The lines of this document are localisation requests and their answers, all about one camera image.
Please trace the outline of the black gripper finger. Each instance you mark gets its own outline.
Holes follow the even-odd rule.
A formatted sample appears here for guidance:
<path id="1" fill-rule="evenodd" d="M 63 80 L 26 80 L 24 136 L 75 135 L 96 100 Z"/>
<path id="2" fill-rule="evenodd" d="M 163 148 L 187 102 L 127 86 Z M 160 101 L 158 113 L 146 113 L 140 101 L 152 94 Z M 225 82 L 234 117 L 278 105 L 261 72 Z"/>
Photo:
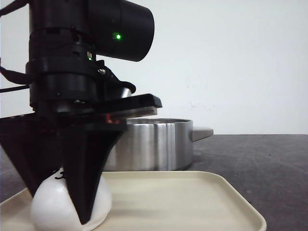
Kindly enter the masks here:
<path id="1" fill-rule="evenodd" d="M 60 169 L 57 129 L 48 122 L 26 116 L 2 118 L 0 144 L 32 196 Z"/>

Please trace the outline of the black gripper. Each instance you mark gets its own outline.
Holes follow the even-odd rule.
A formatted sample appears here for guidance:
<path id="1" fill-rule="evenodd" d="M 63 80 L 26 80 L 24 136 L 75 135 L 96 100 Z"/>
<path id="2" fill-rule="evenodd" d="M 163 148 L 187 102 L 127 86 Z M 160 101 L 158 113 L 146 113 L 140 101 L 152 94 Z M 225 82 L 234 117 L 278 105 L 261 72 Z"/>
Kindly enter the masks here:
<path id="1" fill-rule="evenodd" d="M 31 75 L 30 131 L 58 131 L 69 196 L 81 224 L 91 217 L 101 173 L 115 143 L 127 129 L 126 119 L 156 114 L 161 100 L 134 92 L 104 62 L 78 57 L 38 57 L 26 64 Z"/>

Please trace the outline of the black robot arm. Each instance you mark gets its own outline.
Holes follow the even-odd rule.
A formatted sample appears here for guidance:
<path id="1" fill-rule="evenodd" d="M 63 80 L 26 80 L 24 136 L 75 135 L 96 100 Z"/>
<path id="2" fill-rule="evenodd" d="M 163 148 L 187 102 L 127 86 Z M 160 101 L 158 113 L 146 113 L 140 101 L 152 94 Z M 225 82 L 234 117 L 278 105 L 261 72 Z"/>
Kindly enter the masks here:
<path id="1" fill-rule="evenodd" d="M 152 94 L 135 95 L 97 55 L 142 60 L 154 39 L 154 17 L 127 0 L 15 0 L 1 15 L 29 5 L 29 60 L 24 73 L 1 68 L 29 89 L 33 113 L 0 120 L 0 143 L 31 194 L 64 171 L 81 224 L 89 222 L 101 173 L 127 119 L 155 115 Z"/>

